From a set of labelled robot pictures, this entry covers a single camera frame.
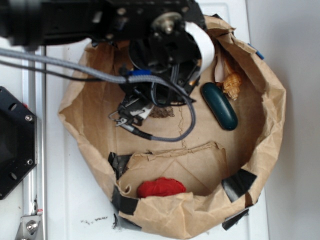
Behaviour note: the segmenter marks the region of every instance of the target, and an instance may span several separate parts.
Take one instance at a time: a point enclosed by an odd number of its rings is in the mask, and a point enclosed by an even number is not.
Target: red cloth
[[[185,192],[186,188],[181,182],[165,177],[160,177],[155,181],[145,181],[137,191],[139,198],[148,196],[165,197]]]

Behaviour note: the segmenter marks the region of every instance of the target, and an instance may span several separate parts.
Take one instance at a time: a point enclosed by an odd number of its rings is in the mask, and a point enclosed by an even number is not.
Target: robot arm
[[[205,30],[205,19],[194,0],[0,0],[0,36],[12,45],[34,51],[40,45],[85,38],[94,44],[130,40],[135,70],[149,71],[187,95],[214,57]],[[124,77],[128,72],[122,71]],[[118,118],[114,114],[110,118],[143,138],[150,136],[140,134],[133,125],[140,126],[154,105],[186,103],[155,83],[128,83],[121,88],[126,97],[116,111]]]

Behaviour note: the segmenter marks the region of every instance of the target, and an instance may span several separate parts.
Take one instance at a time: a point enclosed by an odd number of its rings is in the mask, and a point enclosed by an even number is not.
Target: black mounting plate
[[[35,167],[36,116],[0,86],[0,200]]]

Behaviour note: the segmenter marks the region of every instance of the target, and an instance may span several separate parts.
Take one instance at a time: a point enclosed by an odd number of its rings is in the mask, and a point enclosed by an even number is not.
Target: braided gray cable
[[[189,99],[189,96],[186,94],[185,90],[181,88],[178,85],[172,85],[162,78],[154,75],[137,75],[137,76],[130,76],[128,79],[126,79],[123,76],[114,76],[111,74],[107,74],[105,72],[93,69],[88,66],[83,66],[77,63],[61,60],[61,59],[56,59],[53,57],[48,57],[48,56],[42,56],[42,55],[35,55],[31,54],[28,52],[18,52],[14,50],[8,50],[4,48],[0,48],[0,56],[8,57],[8,58],[15,58],[15,59],[24,59],[24,60],[29,60],[29,61],[34,61],[34,62],[40,62],[44,64],[50,64],[50,65],[55,65],[55,66],[60,66],[63,68],[68,68],[72,70],[76,70],[88,75],[91,75],[95,78],[115,83],[115,84],[126,84],[126,83],[142,83],[142,82],[150,82],[150,83],[157,83],[164,85],[168,87],[169,89],[172,89],[175,91],[177,94],[180,94],[187,106],[190,109],[190,115],[191,115],[191,124],[190,127],[180,135],[179,137],[175,138],[167,138],[167,137],[157,137],[157,136],[152,136],[151,140],[155,141],[162,141],[162,142],[177,142],[182,139],[184,139],[195,127],[196,125],[196,114],[195,114],[195,109],[191,103],[191,100]]]

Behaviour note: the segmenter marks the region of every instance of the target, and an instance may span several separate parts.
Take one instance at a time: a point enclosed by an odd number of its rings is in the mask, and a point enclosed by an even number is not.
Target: bolt
[[[119,8],[117,11],[116,11],[120,16],[122,15],[125,15],[127,10],[124,8],[124,7],[121,7]]]
[[[138,8],[138,10],[136,11],[137,14],[142,14],[144,12],[144,9],[143,8]]]
[[[186,13],[186,12],[189,11],[189,7],[188,6],[184,6],[181,10],[182,10],[183,13]]]
[[[30,232],[30,234],[33,234],[37,230],[38,224],[35,221],[31,220],[26,224],[25,227]]]
[[[109,33],[105,37],[106,37],[106,39],[111,40],[114,38],[114,35],[112,33]]]
[[[165,20],[161,25],[162,31],[164,31],[168,35],[174,31],[174,26],[175,23],[171,20]]]
[[[33,122],[34,121],[34,117],[33,116],[31,116],[31,115],[27,115],[27,116],[25,116],[25,118],[24,118],[27,122]]]

